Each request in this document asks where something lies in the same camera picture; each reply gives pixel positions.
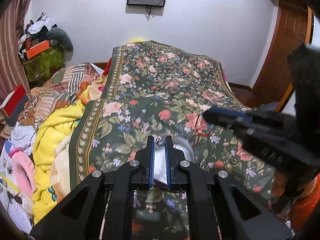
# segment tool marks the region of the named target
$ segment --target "yellow blanket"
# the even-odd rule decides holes
[[[56,204],[55,195],[50,182],[50,167],[55,157],[57,145],[77,126],[76,120],[82,118],[85,106],[78,100],[75,105],[54,111],[40,126],[33,148],[35,163],[36,188],[34,201],[34,223],[38,223]]]

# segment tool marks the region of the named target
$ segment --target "green cloth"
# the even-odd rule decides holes
[[[193,144],[200,138],[194,153],[202,169],[225,169],[269,199],[274,169],[242,150],[230,130],[208,125],[200,114],[210,106],[249,110],[226,86],[219,62],[153,41],[115,48],[102,99],[88,103],[71,138],[71,190],[96,168],[109,172],[134,159],[148,135],[178,135]],[[153,188],[133,201],[132,239],[189,236],[185,193]]]
[[[64,65],[64,56],[58,47],[50,47],[23,64],[29,82],[34,82],[50,78]]]

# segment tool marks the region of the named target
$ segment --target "metal screw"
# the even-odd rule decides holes
[[[139,165],[139,161],[138,160],[132,160],[129,162],[130,166],[132,167],[137,167]]]
[[[228,177],[228,173],[226,171],[219,171],[218,176],[220,178],[226,178],[226,177]]]
[[[92,176],[94,176],[95,178],[98,178],[102,175],[102,172],[99,170],[95,170],[92,172]]]
[[[190,162],[189,161],[181,161],[180,162],[180,165],[182,166],[182,167],[188,167],[188,166],[190,166]]]

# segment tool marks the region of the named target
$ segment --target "white wall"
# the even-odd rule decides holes
[[[277,22],[277,16],[278,16],[278,7],[279,7],[279,1],[275,0],[274,1],[273,14],[272,14],[272,19],[271,19],[271,25],[270,25],[268,38],[267,38],[267,41],[266,41],[266,45],[265,45],[265,47],[263,49],[262,56],[261,56],[261,59],[259,61],[258,67],[256,69],[256,72],[253,75],[253,78],[251,80],[251,83],[250,83],[250,87],[251,88],[253,88],[255,82],[257,81],[257,78],[258,78],[258,76],[260,74],[260,71],[261,71],[261,69],[263,67],[264,61],[266,60],[267,54],[269,52],[271,41],[272,41],[272,38],[273,38],[273,33],[275,32],[275,28],[276,28],[276,22]]]
[[[281,111],[284,114],[291,114],[296,116],[296,109],[294,108],[294,104],[296,103],[296,92],[293,92],[289,101],[285,105],[284,109]]]
[[[320,48],[320,22],[319,19],[314,17],[314,26],[313,26],[313,36],[312,36],[312,46]],[[296,115],[296,110],[294,104],[296,103],[296,94],[295,92],[290,97],[288,103],[285,105],[282,113]]]
[[[74,46],[67,65],[108,61],[113,47],[141,37],[222,63],[229,82],[250,85],[273,34],[271,0],[167,0],[147,21],[126,0],[32,0],[26,17],[47,12]]]

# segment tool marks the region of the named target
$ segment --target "striped curtain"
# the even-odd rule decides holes
[[[29,83],[17,52],[29,3],[30,0],[12,0],[0,20],[0,103],[17,85],[22,84],[29,93]]]

